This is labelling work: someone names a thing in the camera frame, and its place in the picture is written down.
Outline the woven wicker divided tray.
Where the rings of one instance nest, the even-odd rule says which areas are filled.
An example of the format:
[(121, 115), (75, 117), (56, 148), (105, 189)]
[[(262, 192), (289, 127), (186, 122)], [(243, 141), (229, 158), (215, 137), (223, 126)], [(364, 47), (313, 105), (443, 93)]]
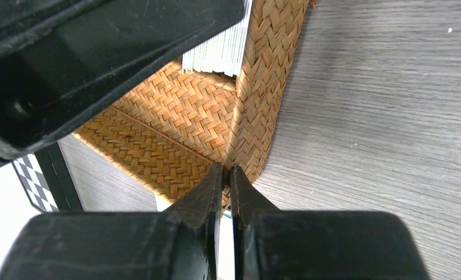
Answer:
[(177, 58), (74, 132), (172, 204), (209, 166), (261, 175), (302, 24), (314, 1), (254, 1), (237, 76), (184, 72)]

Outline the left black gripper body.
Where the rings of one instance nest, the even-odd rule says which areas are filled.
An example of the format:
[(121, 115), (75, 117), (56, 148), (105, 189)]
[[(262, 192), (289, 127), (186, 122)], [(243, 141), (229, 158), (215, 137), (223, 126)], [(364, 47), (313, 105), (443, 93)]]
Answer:
[(243, 17), (242, 1), (0, 1), (0, 167)]

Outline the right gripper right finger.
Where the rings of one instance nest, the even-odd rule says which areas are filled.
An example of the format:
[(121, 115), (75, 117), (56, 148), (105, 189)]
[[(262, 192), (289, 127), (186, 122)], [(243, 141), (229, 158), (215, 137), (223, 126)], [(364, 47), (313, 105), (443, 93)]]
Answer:
[(428, 279), (405, 223), (382, 211), (285, 211), (229, 174), (237, 279)]

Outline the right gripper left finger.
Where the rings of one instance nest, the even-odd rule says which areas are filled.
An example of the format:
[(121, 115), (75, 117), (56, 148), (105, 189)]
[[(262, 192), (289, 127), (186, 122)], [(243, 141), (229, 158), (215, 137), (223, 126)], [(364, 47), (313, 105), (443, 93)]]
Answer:
[(59, 212), (30, 219), (0, 279), (216, 279), (223, 167), (161, 212)]

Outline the stack of cards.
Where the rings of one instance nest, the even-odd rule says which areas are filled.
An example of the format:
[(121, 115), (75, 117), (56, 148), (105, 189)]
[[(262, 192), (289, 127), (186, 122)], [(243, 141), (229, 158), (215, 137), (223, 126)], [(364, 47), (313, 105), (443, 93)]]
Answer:
[(244, 17), (182, 56), (182, 71), (221, 73), (237, 76), (241, 72), (247, 40), (252, 0), (244, 0)]

